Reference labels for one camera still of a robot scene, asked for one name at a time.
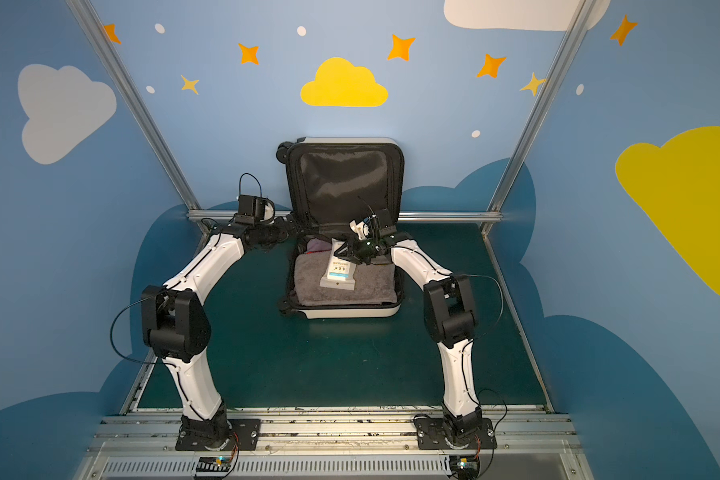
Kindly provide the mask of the white wet wipes pack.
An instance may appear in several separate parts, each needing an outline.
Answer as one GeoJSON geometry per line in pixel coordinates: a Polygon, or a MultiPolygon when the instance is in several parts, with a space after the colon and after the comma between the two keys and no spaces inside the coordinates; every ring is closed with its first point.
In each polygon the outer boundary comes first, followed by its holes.
{"type": "Polygon", "coordinates": [[[335,255],[336,251],[343,245],[344,242],[341,240],[332,240],[328,264],[319,282],[322,288],[344,291],[355,290],[356,280],[354,274],[357,265],[350,261],[340,259],[335,255]]]}

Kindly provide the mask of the purple pants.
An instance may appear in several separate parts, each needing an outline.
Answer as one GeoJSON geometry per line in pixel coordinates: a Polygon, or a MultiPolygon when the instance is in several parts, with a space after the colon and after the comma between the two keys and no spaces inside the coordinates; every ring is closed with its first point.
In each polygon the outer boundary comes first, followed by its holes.
{"type": "Polygon", "coordinates": [[[312,238],[307,241],[306,250],[307,254],[319,253],[319,252],[331,252],[333,248],[330,240],[326,241],[319,238],[312,238]]]}

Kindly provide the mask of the grey towel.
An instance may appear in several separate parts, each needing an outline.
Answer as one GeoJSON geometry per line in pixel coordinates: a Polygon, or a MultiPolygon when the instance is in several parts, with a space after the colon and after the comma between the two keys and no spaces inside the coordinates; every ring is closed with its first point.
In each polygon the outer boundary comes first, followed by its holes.
{"type": "Polygon", "coordinates": [[[332,255],[328,251],[304,253],[294,263],[295,298],[307,307],[371,305],[397,303],[395,266],[356,265],[353,290],[322,287],[321,279],[327,271],[332,255]]]}

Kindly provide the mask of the black white suitcase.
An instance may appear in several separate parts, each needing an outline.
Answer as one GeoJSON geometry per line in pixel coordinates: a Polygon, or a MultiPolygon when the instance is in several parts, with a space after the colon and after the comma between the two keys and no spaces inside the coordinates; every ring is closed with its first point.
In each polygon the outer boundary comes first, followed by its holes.
{"type": "Polygon", "coordinates": [[[309,239],[345,242],[349,223],[388,209],[397,222],[401,208],[404,156],[389,139],[300,138],[283,142],[276,158],[286,170],[291,199],[287,215],[293,241],[289,255],[286,293],[278,308],[284,315],[302,314],[309,319],[384,318],[394,315],[404,298],[403,272],[395,267],[397,303],[379,306],[299,305],[293,290],[294,263],[306,253],[309,239]]]}

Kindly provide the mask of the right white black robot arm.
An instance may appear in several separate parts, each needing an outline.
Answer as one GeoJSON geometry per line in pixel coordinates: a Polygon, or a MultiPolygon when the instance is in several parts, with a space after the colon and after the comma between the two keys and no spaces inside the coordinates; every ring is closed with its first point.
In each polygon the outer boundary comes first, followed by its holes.
{"type": "Polygon", "coordinates": [[[478,320],[469,278],[441,266],[409,234],[398,231],[387,210],[352,220],[349,229],[335,257],[354,264],[392,263],[420,287],[424,324],[441,358],[444,435],[454,447],[468,445],[483,427],[472,368],[478,320]]]}

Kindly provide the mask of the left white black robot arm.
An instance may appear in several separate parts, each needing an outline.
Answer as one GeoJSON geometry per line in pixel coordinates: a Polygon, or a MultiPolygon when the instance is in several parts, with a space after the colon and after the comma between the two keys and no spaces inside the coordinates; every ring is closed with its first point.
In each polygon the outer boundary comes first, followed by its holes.
{"type": "Polygon", "coordinates": [[[236,214],[213,230],[189,264],[162,285],[150,285],[141,294],[144,343],[166,366],[182,403],[176,445],[180,451],[233,448],[227,407],[214,384],[207,358],[212,329],[204,302],[248,249],[288,238],[275,218],[275,206],[269,199],[240,195],[236,214]]]}

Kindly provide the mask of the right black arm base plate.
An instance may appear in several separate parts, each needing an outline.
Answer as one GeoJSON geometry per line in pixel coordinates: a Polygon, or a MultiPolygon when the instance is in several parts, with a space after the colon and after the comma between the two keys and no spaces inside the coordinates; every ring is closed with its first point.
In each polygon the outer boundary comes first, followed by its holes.
{"type": "Polygon", "coordinates": [[[491,450],[498,445],[487,418],[467,426],[439,417],[417,415],[412,420],[420,450],[491,450]]]}

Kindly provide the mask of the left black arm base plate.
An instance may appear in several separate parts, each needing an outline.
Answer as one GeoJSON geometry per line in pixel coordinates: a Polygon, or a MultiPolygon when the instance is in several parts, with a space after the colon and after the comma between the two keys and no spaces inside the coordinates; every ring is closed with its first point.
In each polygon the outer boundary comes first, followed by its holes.
{"type": "Polygon", "coordinates": [[[261,428],[260,419],[192,420],[181,417],[176,451],[241,451],[256,449],[261,428]]]}

